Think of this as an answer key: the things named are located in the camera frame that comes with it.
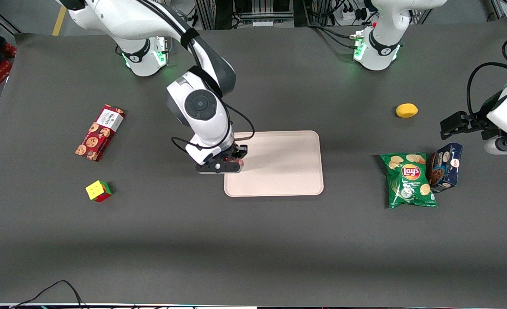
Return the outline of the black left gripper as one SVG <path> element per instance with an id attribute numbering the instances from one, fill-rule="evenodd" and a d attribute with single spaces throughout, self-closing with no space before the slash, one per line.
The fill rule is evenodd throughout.
<path id="1" fill-rule="evenodd" d="M 460 133 L 473 133 L 477 131 L 481 132 L 483 140 L 493 138 L 493 123 L 487 119 L 485 114 L 455 112 L 440 121 L 440 127 L 440 137 L 442 140 Z"/>

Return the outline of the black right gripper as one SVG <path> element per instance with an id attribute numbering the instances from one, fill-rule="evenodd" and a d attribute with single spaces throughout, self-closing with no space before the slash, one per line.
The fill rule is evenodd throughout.
<path id="1" fill-rule="evenodd" d="M 234 164 L 236 169 L 242 169 L 242 159 L 247 153 L 247 145 L 232 144 L 228 149 L 213 156 L 213 162 L 214 164 Z"/>

